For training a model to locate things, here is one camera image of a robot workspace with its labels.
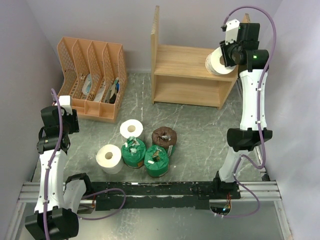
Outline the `white roll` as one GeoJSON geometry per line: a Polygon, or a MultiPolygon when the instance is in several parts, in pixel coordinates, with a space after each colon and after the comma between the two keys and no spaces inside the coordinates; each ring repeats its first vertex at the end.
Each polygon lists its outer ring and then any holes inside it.
{"type": "Polygon", "coordinates": [[[144,141],[144,127],[137,119],[129,119],[123,122],[119,128],[121,139],[125,142],[129,137],[135,137],[144,141]]]}
{"type": "Polygon", "coordinates": [[[218,47],[206,57],[205,67],[207,71],[215,76],[236,75],[236,66],[226,67],[225,64],[221,62],[221,59],[223,59],[223,54],[221,48],[218,47]]]}
{"type": "Polygon", "coordinates": [[[97,164],[107,174],[117,174],[124,166],[122,153],[119,147],[113,144],[103,146],[95,157],[97,164]]]}

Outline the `brown roll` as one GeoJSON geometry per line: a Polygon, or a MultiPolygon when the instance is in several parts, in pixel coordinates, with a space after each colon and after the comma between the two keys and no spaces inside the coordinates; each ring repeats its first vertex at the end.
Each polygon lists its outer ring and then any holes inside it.
{"type": "Polygon", "coordinates": [[[175,152],[178,136],[172,128],[162,126],[153,131],[151,140],[153,145],[162,147],[170,157],[175,152]]]}

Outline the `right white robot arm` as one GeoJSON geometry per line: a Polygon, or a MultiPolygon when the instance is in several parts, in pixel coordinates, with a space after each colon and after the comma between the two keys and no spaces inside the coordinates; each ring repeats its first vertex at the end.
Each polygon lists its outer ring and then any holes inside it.
{"type": "Polygon", "coordinates": [[[233,19],[221,28],[225,32],[225,39],[219,43],[224,65],[238,67],[242,84],[242,116],[240,126],[227,131],[229,150],[213,179],[212,193],[218,199],[237,193],[239,185],[235,176],[242,158],[273,136],[265,119],[269,52],[259,49],[260,24],[233,19]]]}

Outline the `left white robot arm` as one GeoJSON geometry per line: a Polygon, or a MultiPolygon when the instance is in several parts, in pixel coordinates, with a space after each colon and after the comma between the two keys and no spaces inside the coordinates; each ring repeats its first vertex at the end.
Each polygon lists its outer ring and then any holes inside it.
{"type": "Polygon", "coordinates": [[[36,240],[65,240],[78,235],[80,201],[89,199],[94,188],[86,173],[63,181],[71,145],[69,135],[80,130],[77,111],[54,105],[40,113],[43,121],[37,143],[40,188],[34,213],[25,218],[25,227],[36,240]]]}

